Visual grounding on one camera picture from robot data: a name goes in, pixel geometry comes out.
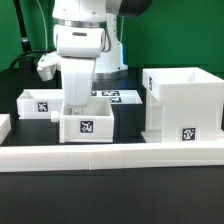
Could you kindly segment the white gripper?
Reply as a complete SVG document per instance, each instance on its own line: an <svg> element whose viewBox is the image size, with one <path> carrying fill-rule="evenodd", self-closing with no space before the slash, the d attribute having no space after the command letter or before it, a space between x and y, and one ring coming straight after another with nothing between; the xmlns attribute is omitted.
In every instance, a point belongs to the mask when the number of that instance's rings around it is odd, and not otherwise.
<svg viewBox="0 0 224 224"><path fill-rule="evenodd" d="M62 57L60 65L64 103L69 107L85 107L92 90L96 60Z"/></svg>

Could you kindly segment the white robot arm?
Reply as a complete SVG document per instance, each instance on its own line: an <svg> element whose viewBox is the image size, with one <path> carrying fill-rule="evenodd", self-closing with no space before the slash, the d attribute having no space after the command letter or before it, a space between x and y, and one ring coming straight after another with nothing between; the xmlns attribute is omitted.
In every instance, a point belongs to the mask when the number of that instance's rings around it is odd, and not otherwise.
<svg viewBox="0 0 224 224"><path fill-rule="evenodd" d="M153 0L55 0L54 45L60 57L64 104L87 105L96 59L105 49L107 14L137 17Z"/></svg>

